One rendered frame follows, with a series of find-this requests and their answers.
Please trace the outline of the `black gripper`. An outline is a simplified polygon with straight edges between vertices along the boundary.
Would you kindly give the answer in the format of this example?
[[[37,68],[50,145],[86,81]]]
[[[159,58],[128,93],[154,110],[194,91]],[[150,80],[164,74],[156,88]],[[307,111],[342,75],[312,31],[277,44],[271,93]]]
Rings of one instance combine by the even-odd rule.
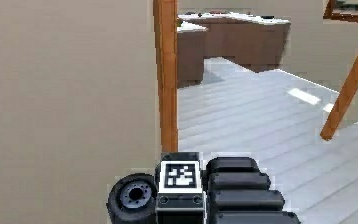
[[[121,178],[106,203],[111,224],[156,224],[156,196],[152,175],[135,173]]]

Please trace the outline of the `brown kitchen counter white top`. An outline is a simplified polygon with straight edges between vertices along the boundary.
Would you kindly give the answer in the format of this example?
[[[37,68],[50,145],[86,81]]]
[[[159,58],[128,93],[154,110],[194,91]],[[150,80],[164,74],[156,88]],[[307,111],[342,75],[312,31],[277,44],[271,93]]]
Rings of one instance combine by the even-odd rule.
[[[253,72],[280,66],[291,23],[272,16],[193,13],[178,16],[177,86],[203,80],[207,59],[222,57]]]

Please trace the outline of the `brown framed wall picture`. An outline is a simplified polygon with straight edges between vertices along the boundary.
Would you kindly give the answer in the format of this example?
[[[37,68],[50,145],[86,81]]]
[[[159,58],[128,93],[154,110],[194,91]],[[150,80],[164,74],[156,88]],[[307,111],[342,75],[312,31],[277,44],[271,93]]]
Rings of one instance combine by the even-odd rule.
[[[328,0],[323,18],[358,23],[358,0]]]

